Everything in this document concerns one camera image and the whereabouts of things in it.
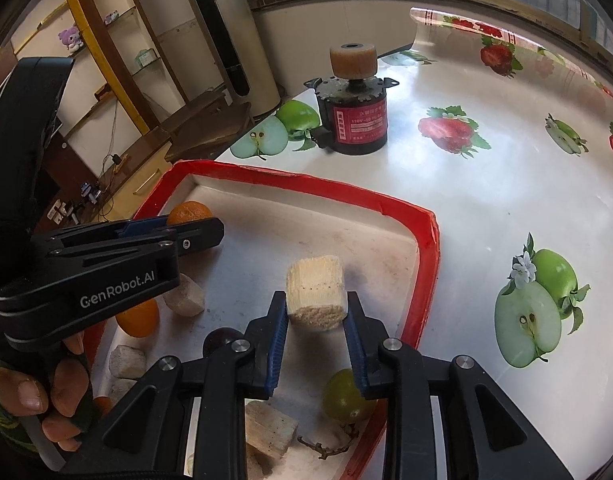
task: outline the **purple stuffed toy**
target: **purple stuffed toy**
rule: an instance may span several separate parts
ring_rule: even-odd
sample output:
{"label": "purple stuffed toy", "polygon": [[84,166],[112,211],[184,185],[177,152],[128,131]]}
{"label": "purple stuffed toy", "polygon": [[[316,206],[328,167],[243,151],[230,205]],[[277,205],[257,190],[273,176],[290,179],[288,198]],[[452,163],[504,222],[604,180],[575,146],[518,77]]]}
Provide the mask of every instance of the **purple stuffed toy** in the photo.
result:
{"label": "purple stuffed toy", "polygon": [[62,41],[62,44],[66,46],[69,52],[77,52],[84,46],[84,41],[80,38],[80,29],[77,28],[75,23],[73,27],[66,28],[60,32],[58,38]]}

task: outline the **cylindrical air conditioner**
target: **cylindrical air conditioner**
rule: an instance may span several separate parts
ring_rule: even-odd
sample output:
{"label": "cylindrical air conditioner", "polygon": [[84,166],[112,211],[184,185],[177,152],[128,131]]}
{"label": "cylindrical air conditioner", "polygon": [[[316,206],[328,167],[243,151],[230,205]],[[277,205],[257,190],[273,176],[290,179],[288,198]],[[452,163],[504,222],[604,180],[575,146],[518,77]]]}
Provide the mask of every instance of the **cylindrical air conditioner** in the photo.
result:
{"label": "cylindrical air conditioner", "polygon": [[247,0],[189,0],[235,103],[259,116],[280,103]]}

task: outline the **grape stem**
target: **grape stem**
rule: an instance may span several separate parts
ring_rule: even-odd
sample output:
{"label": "grape stem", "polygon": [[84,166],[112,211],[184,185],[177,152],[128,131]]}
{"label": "grape stem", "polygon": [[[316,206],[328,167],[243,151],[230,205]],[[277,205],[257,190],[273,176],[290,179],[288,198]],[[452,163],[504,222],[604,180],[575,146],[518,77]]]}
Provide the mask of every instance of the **grape stem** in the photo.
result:
{"label": "grape stem", "polygon": [[311,449],[313,449],[313,451],[320,453],[320,456],[318,457],[318,459],[320,460],[326,460],[330,456],[346,453],[351,448],[351,444],[353,444],[353,441],[360,436],[360,431],[355,429],[355,424],[349,424],[348,426],[342,424],[340,427],[343,429],[344,433],[349,436],[349,442],[345,446],[339,447],[338,449],[324,447],[320,442],[311,444],[310,442],[305,441],[301,435],[298,435],[298,442],[300,444],[304,444],[307,447],[310,447]]}

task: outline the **wooden knob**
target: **wooden knob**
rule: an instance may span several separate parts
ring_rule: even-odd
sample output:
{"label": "wooden knob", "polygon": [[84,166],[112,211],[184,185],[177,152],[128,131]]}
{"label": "wooden knob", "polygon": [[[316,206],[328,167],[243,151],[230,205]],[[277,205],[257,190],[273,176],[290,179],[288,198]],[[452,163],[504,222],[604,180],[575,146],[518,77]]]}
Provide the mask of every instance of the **wooden knob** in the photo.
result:
{"label": "wooden knob", "polygon": [[378,73],[378,54],[372,44],[347,43],[331,47],[331,68],[341,79],[366,79]]}

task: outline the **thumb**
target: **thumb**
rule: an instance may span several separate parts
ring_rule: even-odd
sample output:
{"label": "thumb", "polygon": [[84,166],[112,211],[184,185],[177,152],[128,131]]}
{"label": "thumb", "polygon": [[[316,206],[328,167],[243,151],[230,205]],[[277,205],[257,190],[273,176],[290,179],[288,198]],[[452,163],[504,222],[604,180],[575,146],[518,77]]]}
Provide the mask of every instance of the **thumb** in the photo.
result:
{"label": "thumb", "polygon": [[0,367],[0,405],[11,415],[39,415],[48,409],[48,397],[34,378]]}

